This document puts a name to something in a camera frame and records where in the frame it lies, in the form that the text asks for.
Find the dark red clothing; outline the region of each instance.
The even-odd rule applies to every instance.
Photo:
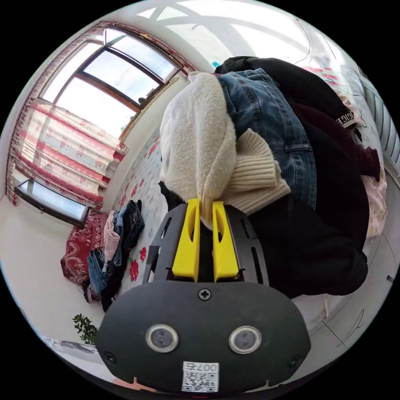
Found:
[[[379,182],[380,162],[376,149],[357,144],[345,128],[315,108],[295,102],[291,103],[291,107],[297,116],[302,115],[309,124],[329,135],[355,162],[360,175],[372,176]]]

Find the cream knit sweater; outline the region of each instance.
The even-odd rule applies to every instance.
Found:
[[[248,129],[236,142],[218,79],[193,72],[189,81],[160,126],[160,180],[166,187],[186,202],[199,198],[208,228],[214,200],[251,214],[290,193],[263,138]]]

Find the denim jeans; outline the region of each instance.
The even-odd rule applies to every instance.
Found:
[[[229,72],[217,79],[236,136],[239,138],[250,128],[263,137],[292,194],[315,209],[317,174],[313,148],[301,122],[273,79],[261,68]]]
[[[122,264],[123,250],[131,250],[136,246],[140,232],[145,223],[139,207],[133,200],[130,200],[126,207],[121,208],[114,216],[114,231],[120,236],[117,250],[112,262],[119,267]]]
[[[102,271],[104,265],[104,250],[91,250],[87,262],[89,265],[90,284],[93,290],[97,294],[100,294],[106,287],[106,276]]]

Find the window frame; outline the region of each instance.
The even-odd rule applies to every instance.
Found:
[[[40,210],[41,212],[43,212],[43,213],[46,213],[46,214],[48,214],[48,215],[51,215],[52,217],[57,218],[58,220],[64,221],[64,222],[66,222],[66,223],[68,223],[68,224],[77,226],[77,227],[79,227],[79,228],[84,228],[85,222],[86,222],[86,218],[88,217],[89,211],[90,211],[90,207],[89,207],[88,205],[84,205],[84,204],[82,204],[82,203],[79,203],[78,201],[69,199],[70,201],[73,201],[73,202],[75,202],[75,203],[77,203],[77,204],[80,204],[80,205],[82,205],[82,206],[85,207],[85,210],[84,210],[84,212],[83,212],[83,214],[82,214],[82,218],[81,218],[80,220],[78,220],[78,219],[76,219],[76,218],[73,218],[73,217],[70,217],[70,216],[68,216],[68,215],[66,215],[66,214],[63,214],[63,213],[60,212],[60,211],[54,210],[53,208],[51,208],[51,207],[49,207],[49,206],[47,206],[47,205],[41,203],[40,201],[34,199],[34,198],[33,198],[32,196],[30,196],[29,194],[27,194],[27,193],[25,193],[24,191],[22,191],[22,190],[20,189],[20,186],[22,186],[22,185],[25,184],[26,182],[28,182],[28,186],[29,186],[29,185],[37,184],[37,185],[41,185],[41,186],[45,187],[45,186],[42,185],[41,183],[36,182],[33,178],[28,178],[28,179],[24,180],[23,182],[19,183],[18,186],[15,186],[14,192],[16,193],[17,196],[21,197],[21,198],[22,198],[23,200],[25,200],[27,203],[29,203],[29,204],[31,204],[33,207],[39,209],[39,210]],[[54,192],[54,193],[56,193],[58,196],[67,198],[67,197],[61,195],[60,193],[55,192],[54,190],[51,190],[51,191]]]
[[[42,97],[43,93],[47,90],[47,88],[51,85],[52,81],[54,78],[57,76],[58,72],[62,70],[62,68],[68,63],[68,61],[74,57],[74,54],[79,52],[83,46],[85,46],[87,43],[96,43],[96,44],[101,44],[101,47],[96,50],[86,61],[84,61],[76,70],[75,72],[68,78],[68,80],[65,82],[63,87],[60,89],[58,92],[57,96],[55,97],[54,101],[52,104],[57,104],[59,101],[61,95],[64,93],[68,85],[71,83],[71,81],[74,78],[81,79],[86,83],[89,83],[90,85],[96,87],[97,89],[103,91],[107,95],[113,97],[117,101],[121,102],[124,104],[126,107],[130,108],[133,110],[136,114],[134,118],[130,120],[130,122],[126,125],[125,129],[121,132],[121,135],[119,136],[119,140],[123,141],[127,135],[127,133],[130,131],[133,123],[135,122],[136,118],[138,115],[148,106],[148,104],[154,99],[154,97],[163,90],[165,86],[169,84],[169,82],[183,69],[183,65],[181,65],[176,59],[174,59],[171,55],[167,54],[165,51],[154,45],[153,43],[150,43],[147,40],[144,40],[140,35],[136,35],[132,32],[130,32],[127,29],[123,28],[112,28],[110,27],[109,29],[112,29],[116,32],[120,32],[121,36],[111,40],[109,43],[106,43],[106,30],[103,32],[103,37],[104,40],[103,42],[99,40],[93,40],[93,39],[88,39],[86,40],[79,48],[77,48],[60,66],[57,68],[57,70],[53,73],[53,75],[49,78],[48,82],[44,86],[44,88],[41,90],[38,98],[41,99],[42,101],[48,102],[46,99]],[[119,51],[118,49],[115,49],[112,47],[113,44],[117,43],[119,40],[121,40],[123,37],[128,36],[145,46],[149,47],[151,50],[155,51],[157,54],[160,56],[164,57],[169,63],[171,63],[175,68],[174,70],[163,80],[161,77],[159,77],[157,74],[155,74],[153,71],[151,71],[149,68],[141,64],[139,61],[134,59],[133,57]],[[135,68],[146,74],[148,77],[153,79],[156,83],[158,83],[158,86],[147,96],[144,102],[141,104],[137,103],[133,99],[131,99],[129,96],[125,95],[124,93],[120,92],[118,89],[112,87],[111,85],[107,84],[106,82],[102,81],[101,79],[98,79],[94,77],[93,75],[85,72],[85,68],[90,65],[100,54],[102,54],[104,51],[108,51],[117,57],[123,59],[124,61],[130,63],[133,65]]]

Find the potted plant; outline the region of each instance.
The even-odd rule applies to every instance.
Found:
[[[82,314],[77,314],[72,320],[78,333],[82,333],[81,340],[86,345],[93,345],[98,329],[92,324],[92,321]]]

